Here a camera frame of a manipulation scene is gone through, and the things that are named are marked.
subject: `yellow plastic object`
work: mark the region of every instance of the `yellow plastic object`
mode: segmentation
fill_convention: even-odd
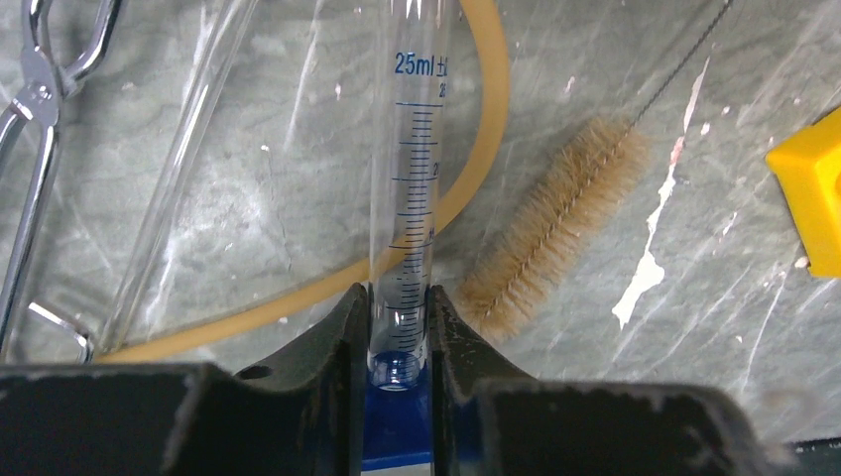
[[[841,109],[768,154],[818,278],[841,278]]]

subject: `brush bristle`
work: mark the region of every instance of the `brush bristle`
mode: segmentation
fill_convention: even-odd
[[[648,155],[627,123],[590,121],[557,153],[497,249],[459,287],[462,317],[493,342],[517,335],[634,188]]]

